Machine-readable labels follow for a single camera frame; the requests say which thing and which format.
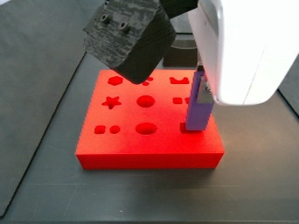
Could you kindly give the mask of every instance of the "red shape sorter block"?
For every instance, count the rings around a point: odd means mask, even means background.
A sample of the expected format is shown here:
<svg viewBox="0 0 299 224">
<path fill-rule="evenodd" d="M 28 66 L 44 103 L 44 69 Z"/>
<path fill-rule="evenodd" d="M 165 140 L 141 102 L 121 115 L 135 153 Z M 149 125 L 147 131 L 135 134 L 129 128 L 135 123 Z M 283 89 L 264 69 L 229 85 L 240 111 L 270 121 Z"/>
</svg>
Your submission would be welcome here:
<svg viewBox="0 0 299 224">
<path fill-rule="evenodd" d="M 113 71 L 100 72 L 76 150 L 84 169 L 217 166 L 224 150 L 213 117 L 204 131 L 183 129 L 192 75 L 155 70 L 135 85 Z"/>
</svg>

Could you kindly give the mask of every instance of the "star-shaped hole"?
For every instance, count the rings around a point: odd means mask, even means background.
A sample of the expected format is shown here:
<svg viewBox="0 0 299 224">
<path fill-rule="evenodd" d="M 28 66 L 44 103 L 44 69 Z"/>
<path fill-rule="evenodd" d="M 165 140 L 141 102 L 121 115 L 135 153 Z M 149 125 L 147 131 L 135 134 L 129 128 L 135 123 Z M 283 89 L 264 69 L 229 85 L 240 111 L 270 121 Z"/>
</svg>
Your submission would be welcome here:
<svg viewBox="0 0 299 224">
<path fill-rule="evenodd" d="M 115 106 L 121 105 L 121 102 L 119 101 L 119 96 L 117 97 L 107 97 L 107 101 L 101 103 L 103 106 L 107 106 L 108 109 L 112 109 Z"/>
</svg>

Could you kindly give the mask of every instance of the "purple rectangular block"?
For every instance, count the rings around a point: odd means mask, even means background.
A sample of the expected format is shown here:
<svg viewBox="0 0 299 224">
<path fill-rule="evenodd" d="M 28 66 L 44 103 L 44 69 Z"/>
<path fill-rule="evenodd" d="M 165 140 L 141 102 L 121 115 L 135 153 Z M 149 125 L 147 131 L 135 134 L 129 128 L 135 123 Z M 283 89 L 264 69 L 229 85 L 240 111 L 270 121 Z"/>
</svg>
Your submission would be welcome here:
<svg viewBox="0 0 299 224">
<path fill-rule="evenodd" d="M 199 99 L 199 90 L 201 84 L 201 76 L 204 72 L 195 72 L 191 84 L 191 97 L 189 97 L 189 106 L 185 117 L 185 129 L 187 130 L 205 130 L 208 120 L 211 117 L 212 103 L 200 103 Z"/>
</svg>

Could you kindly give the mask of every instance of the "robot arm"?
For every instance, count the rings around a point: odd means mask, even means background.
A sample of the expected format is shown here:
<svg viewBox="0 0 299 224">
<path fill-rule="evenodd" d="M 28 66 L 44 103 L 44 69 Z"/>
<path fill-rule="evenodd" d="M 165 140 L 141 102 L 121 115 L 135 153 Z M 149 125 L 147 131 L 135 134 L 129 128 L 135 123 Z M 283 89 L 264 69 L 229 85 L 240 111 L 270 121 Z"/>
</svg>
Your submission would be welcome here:
<svg viewBox="0 0 299 224">
<path fill-rule="evenodd" d="M 264 102 L 299 52 L 298 0 L 109 0 L 85 32 L 85 49 L 135 84 L 141 83 L 175 39 L 169 18 L 189 21 L 213 100 Z"/>
<path fill-rule="evenodd" d="M 296 0 L 199 0 L 188 16 L 217 104 L 272 96 L 299 53 L 298 8 Z"/>
</svg>

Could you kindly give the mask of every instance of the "gray table surface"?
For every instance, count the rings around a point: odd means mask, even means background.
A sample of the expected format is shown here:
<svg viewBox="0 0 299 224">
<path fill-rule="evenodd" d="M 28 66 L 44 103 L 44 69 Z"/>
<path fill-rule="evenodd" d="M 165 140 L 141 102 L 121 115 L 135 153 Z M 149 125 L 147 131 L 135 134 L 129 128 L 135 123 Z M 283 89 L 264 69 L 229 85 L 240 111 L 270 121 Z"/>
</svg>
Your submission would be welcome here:
<svg viewBox="0 0 299 224">
<path fill-rule="evenodd" d="M 279 94 L 215 107 L 217 169 L 81 170 L 75 150 L 100 69 L 87 55 L 0 222 L 299 222 L 299 123 Z"/>
</svg>

